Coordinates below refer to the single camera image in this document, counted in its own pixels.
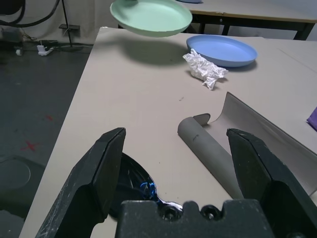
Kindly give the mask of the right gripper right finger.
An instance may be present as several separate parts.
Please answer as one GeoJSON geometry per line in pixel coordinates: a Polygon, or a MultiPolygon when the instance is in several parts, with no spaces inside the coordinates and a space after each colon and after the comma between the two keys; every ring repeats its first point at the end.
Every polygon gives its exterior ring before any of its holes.
{"type": "Polygon", "coordinates": [[[277,238],[315,238],[317,207],[288,167],[253,134],[226,133],[238,185],[246,199],[260,202],[277,238]]]}

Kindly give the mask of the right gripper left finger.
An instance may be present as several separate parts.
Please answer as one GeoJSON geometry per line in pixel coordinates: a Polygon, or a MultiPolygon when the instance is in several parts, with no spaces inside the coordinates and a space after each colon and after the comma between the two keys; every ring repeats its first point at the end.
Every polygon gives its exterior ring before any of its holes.
{"type": "Polygon", "coordinates": [[[118,182],[126,130],[104,133],[77,162],[36,234],[89,238],[108,216],[118,182]]]}

